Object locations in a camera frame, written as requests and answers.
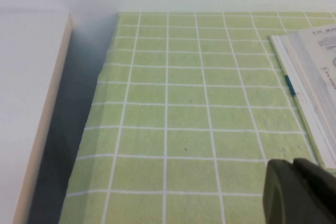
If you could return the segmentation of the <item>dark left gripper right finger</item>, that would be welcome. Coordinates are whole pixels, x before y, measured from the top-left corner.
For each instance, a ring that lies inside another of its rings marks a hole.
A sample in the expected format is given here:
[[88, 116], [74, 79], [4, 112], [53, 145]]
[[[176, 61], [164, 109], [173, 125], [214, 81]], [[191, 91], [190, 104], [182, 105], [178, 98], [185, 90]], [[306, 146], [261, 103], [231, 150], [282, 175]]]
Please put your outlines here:
[[335, 223], [335, 177], [305, 158], [295, 158], [292, 164], [314, 203]]

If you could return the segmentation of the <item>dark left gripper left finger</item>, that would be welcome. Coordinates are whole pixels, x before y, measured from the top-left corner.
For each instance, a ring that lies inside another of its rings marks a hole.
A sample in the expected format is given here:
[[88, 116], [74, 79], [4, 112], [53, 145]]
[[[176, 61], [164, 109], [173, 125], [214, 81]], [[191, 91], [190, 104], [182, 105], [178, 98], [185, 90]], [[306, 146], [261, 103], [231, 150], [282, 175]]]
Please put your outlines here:
[[312, 200], [293, 162], [267, 163], [262, 197], [266, 223], [331, 223]]

